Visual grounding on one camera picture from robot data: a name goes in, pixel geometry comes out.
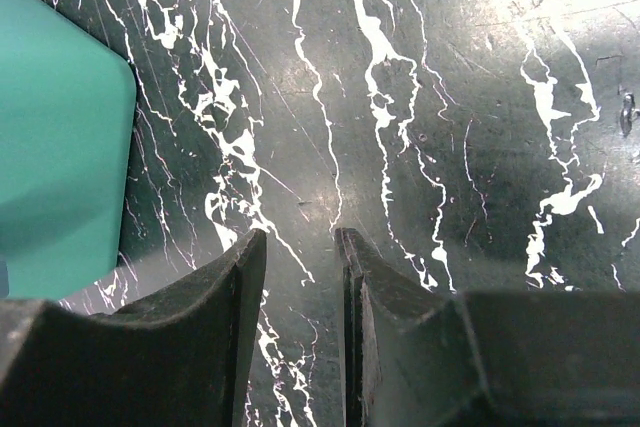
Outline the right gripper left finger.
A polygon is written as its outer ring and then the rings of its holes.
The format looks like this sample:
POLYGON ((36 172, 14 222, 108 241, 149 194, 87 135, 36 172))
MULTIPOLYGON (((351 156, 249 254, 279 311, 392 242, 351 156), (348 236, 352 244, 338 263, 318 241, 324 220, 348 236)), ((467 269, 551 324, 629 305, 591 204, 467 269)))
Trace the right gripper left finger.
POLYGON ((254 229, 111 314, 1 304, 5 426, 239 426, 267 260, 254 229))

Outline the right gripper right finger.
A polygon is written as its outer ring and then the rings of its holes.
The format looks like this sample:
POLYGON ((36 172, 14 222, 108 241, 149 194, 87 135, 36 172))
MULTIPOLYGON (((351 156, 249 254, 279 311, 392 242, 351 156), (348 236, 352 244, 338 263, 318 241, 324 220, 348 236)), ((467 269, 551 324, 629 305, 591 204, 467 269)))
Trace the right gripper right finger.
POLYGON ((340 262, 347 426, 635 426, 639 297, 432 293, 352 228, 340 262))

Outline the green medicine box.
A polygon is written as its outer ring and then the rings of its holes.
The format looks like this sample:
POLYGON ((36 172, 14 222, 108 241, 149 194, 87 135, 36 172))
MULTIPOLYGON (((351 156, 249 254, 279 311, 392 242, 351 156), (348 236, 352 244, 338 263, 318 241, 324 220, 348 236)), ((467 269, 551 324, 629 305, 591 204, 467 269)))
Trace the green medicine box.
POLYGON ((1 0, 1 294, 60 299, 116 265, 128 63, 41 0, 1 0))

